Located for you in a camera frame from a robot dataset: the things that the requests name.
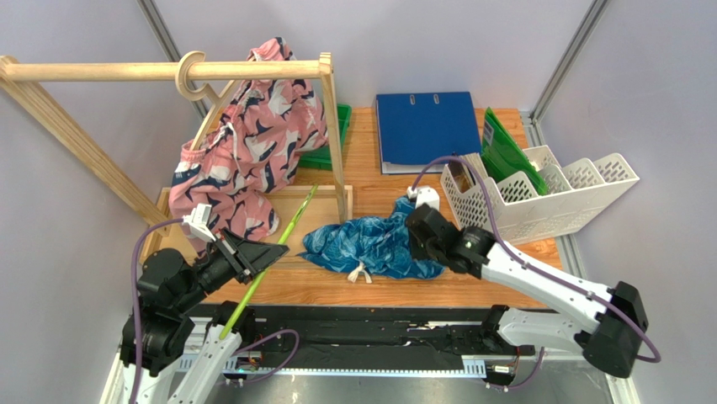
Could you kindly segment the green plastic hanger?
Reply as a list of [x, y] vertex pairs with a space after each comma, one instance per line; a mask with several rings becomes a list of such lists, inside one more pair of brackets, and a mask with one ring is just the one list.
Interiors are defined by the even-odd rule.
[[224, 328], [220, 332], [220, 340], [224, 340], [228, 334], [232, 331], [233, 327], [236, 325], [237, 321], [239, 320], [239, 317], [243, 313], [243, 311], [248, 306], [248, 303], [252, 299], [253, 295], [256, 293], [256, 290], [258, 289], [259, 285], [263, 281], [263, 278], [265, 277], [266, 272], [268, 269], [276, 262], [279, 261], [280, 258], [282, 258], [288, 251], [289, 248], [285, 245], [285, 243], [288, 241], [289, 236], [293, 232], [293, 230], [296, 227], [296, 224], [300, 221], [301, 217], [303, 216], [306, 208], [308, 207], [309, 203], [311, 202], [312, 198], [314, 197], [316, 191], [318, 190], [319, 185], [314, 184], [307, 196], [305, 197], [304, 201], [299, 206], [298, 210], [295, 212], [292, 219], [289, 221], [289, 224], [285, 228], [284, 232], [282, 233], [281, 237], [279, 238], [279, 244], [278, 245], [272, 245], [270, 249], [264, 253], [261, 258], [266, 258], [262, 262], [262, 266], [259, 268], [257, 273], [252, 277], [252, 282], [248, 287], [248, 290], [246, 291], [245, 295], [242, 297], [240, 302], [238, 303], [236, 309], [231, 313], [231, 316], [227, 320]]

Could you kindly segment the blue patterned shorts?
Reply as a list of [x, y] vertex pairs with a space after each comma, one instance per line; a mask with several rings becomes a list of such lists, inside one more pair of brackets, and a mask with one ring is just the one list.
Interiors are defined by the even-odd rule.
[[322, 226], [303, 237], [305, 250], [299, 256], [340, 274], [362, 268], [370, 276], [436, 279], [443, 274], [444, 266], [429, 259], [416, 260], [411, 255], [405, 221], [414, 210], [415, 203], [402, 196], [386, 217], [367, 215]]

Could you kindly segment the pink patterned shorts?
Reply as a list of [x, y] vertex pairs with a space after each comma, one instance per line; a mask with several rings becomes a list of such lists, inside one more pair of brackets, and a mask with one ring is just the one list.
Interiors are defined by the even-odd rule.
[[294, 182], [300, 157], [325, 146], [327, 123], [311, 80], [232, 80], [200, 142], [182, 146], [168, 208], [175, 218], [211, 207], [208, 227], [253, 241], [274, 234], [268, 194]]

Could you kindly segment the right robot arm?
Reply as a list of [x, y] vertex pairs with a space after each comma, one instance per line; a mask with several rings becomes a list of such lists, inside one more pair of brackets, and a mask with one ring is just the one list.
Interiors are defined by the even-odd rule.
[[594, 368], [625, 379], [640, 360], [649, 320], [640, 292], [620, 281], [614, 287], [567, 274], [531, 258], [480, 227], [458, 229], [428, 205], [406, 219], [411, 255], [457, 274], [516, 290], [548, 307], [528, 312], [495, 306], [485, 329], [518, 347], [553, 348], [582, 357]]

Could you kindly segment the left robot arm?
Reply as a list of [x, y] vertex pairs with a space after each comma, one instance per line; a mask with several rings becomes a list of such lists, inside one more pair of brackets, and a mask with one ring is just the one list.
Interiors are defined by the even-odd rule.
[[255, 285], [289, 248], [250, 241], [228, 230], [218, 231], [204, 256], [189, 263], [175, 248], [163, 248], [142, 264], [134, 276], [135, 302], [122, 330], [119, 358], [124, 366], [127, 403], [203, 403], [236, 354], [249, 354], [266, 343], [258, 338], [256, 312], [222, 303], [204, 330], [198, 358], [175, 391], [174, 374], [195, 329], [190, 312], [232, 280]]

